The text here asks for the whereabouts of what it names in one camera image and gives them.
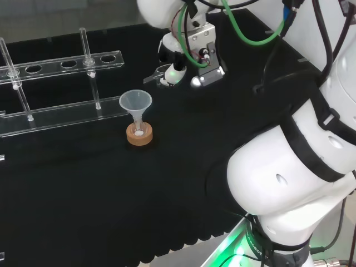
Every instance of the cable connector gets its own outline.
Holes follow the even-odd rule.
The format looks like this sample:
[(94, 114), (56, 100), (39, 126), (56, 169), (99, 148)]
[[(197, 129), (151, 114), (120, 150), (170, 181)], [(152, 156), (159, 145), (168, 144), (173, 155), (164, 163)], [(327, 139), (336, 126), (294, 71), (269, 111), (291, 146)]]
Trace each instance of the cable connector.
[(290, 26), (293, 24), (294, 19), (296, 17), (296, 11), (297, 11), (296, 8), (292, 8), (291, 10), (289, 10), (288, 16), (284, 21), (284, 27), (283, 27), (282, 31), (280, 32), (281, 38), (285, 37)]
[(300, 6), (304, 3), (304, 0), (282, 0), (282, 3), (292, 10), (293, 7), (300, 8)]
[(198, 13), (198, 8), (195, 5), (195, 0), (182, 0), (188, 5), (188, 11), (190, 18), (194, 18), (194, 16)]
[(314, 254), (317, 254), (317, 253), (322, 253), (325, 251), (325, 247), (323, 246), (319, 246), (317, 248), (310, 248), (310, 254), (314, 255)]

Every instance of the black strap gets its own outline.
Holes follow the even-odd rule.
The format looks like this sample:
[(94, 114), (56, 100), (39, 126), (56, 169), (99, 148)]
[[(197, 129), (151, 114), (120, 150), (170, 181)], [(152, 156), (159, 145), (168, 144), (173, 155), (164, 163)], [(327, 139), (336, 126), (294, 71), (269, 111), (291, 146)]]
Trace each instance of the black strap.
[(323, 130), (330, 131), (346, 142), (356, 146), (356, 131), (340, 121), (340, 115), (336, 110), (330, 108), (316, 84), (311, 83), (309, 87), (309, 97), (313, 104), (319, 126)]
[(290, 148), (300, 159), (300, 161), (317, 177), (323, 179), (326, 182), (336, 182), (344, 177), (344, 174), (340, 174), (330, 168), (314, 150), (309, 146), (304, 135), (300, 132), (295, 121), (291, 115), (286, 115), (282, 120), (280, 127), (287, 139)]
[[(255, 218), (257, 225), (261, 225), (258, 220), (258, 217), (254, 216), (254, 218)], [(266, 238), (264, 236), (265, 234), (264, 235), (261, 234), (261, 231), (263, 231), (263, 230), (256, 228), (254, 225), (252, 225), (252, 230), (250, 230), (250, 227), (248, 226), (248, 231), (249, 231), (249, 234), (253, 235), (253, 238), (255, 239), (255, 241), (259, 245), (261, 245), (263, 248), (265, 248), (266, 250), (270, 249), (270, 250), (281, 250), (281, 251), (296, 251), (296, 250), (302, 249), (303, 247), (308, 245), (310, 239), (312, 238), (312, 236), (310, 236), (306, 242), (299, 244), (299, 245), (286, 246), (286, 245), (278, 244), (276, 242), (269, 240), (268, 238)]]

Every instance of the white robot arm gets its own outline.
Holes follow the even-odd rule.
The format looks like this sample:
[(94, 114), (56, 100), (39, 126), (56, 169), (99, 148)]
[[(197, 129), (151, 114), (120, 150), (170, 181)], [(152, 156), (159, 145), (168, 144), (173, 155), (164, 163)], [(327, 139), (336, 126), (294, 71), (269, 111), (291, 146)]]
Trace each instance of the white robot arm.
[[(208, 2), (219, 4), (218, 0)], [(163, 46), (182, 55), (182, 48), (174, 37), (177, 34), (174, 16), (184, 3), (181, 0), (138, 0), (138, 4), (150, 25), (171, 27), (172, 32), (164, 36), (160, 50)], [(197, 1), (195, 4), (198, 12), (193, 19), (189, 18), (187, 30), (191, 49), (199, 52), (214, 44), (216, 35), (215, 27), (205, 19), (209, 7)], [(254, 138), (230, 158), (230, 191), (243, 209), (256, 216), (256, 223), (260, 225), (257, 230), (262, 232), (253, 238), (253, 226), (249, 226), (246, 255), (263, 257), (257, 249), (261, 247), (258, 244), (261, 241), (258, 235), (261, 235), (278, 248), (274, 253), (277, 263), (289, 267), (314, 266), (309, 250), (314, 229), (356, 188), (355, 43), (356, 37), (334, 62), (327, 81), (320, 90), (316, 88), (317, 93), (311, 100), (288, 120)], [(220, 70), (219, 76), (216, 76), (217, 70)], [(212, 71), (215, 76), (205, 79)], [(170, 75), (174, 72), (182, 78), (185, 66), (177, 69), (173, 64), (161, 83), (177, 84), (179, 81), (174, 79), (177, 75)], [(208, 72), (200, 73), (192, 84), (199, 86), (204, 80), (211, 83), (222, 76), (223, 71), (217, 64)], [(259, 266), (253, 260), (249, 263)]]

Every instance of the funnel stem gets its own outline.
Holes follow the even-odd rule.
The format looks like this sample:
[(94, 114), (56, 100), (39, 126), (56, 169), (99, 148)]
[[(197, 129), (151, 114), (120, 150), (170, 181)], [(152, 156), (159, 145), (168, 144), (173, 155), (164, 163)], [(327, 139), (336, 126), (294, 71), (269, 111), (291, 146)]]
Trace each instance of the funnel stem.
[(136, 116), (133, 118), (133, 122), (136, 125), (136, 129), (139, 130), (141, 128), (141, 124), (142, 124), (142, 116)]

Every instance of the black cloth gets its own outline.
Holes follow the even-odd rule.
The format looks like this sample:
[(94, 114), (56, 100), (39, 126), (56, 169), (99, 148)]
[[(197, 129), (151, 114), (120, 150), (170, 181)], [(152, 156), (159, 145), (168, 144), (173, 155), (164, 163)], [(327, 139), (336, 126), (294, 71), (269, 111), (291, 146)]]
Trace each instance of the black cloth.
[[(125, 133), (130, 116), (1, 139), (6, 160), (0, 163), (0, 251), (6, 252), (6, 266), (137, 266), (236, 225), (240, 218), (204, 196), (209, 167), (288, 105), (300, 106), (309, 81), (280, 82), (254, 96), (252, 87), (274, 42), (245, 45), (220, 15), (208, 20), (217, 26), (229, 72), (199, 91), (189, 87), (196, 75), (191, 66), (177, 87), (143, 86), (157, 67), (166, 31), (142, 24), (88, 33), (92, 53), (121, 50), (125, 60), (122, 69), (97, 71), (100, 97), (149, 92), (153, 103), (144, 120), (152, 125), (154, 140), (147, 147), (130, 146)], [(235, 15), (248, 38), (266, 38), (268, 28), (250, 12)], [(82, 54), (79, 34), (13, 43), (8, 49), (14, 63)], [(299, 58), (283, 43), (268, 79), (312, 68)], [(28, 81), (23, 88), (32, 109), (92, 99), (85, 73)], [(0, 110), (21, 111), (9, 86), (1, 86)], [(229, 193), (225, 162), (209, 179), (211, 198), (244, 214)]]

